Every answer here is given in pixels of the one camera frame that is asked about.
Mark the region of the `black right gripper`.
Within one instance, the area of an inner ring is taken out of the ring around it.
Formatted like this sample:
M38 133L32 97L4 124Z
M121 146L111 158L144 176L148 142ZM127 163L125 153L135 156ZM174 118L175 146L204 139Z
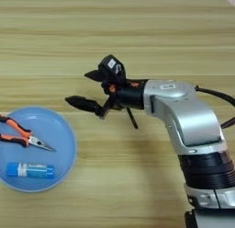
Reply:
M99 70L90 71L84 76L96 82L103 81L103 74ZM65 101L74 108L93 112L96 116L104 119L110 109L144 109L143 94L146 83L147 79L127 79L124 83L114 83L104 80L101 86L105 94L108 95L108 99L103 107L94 100L79 96L67 97Z

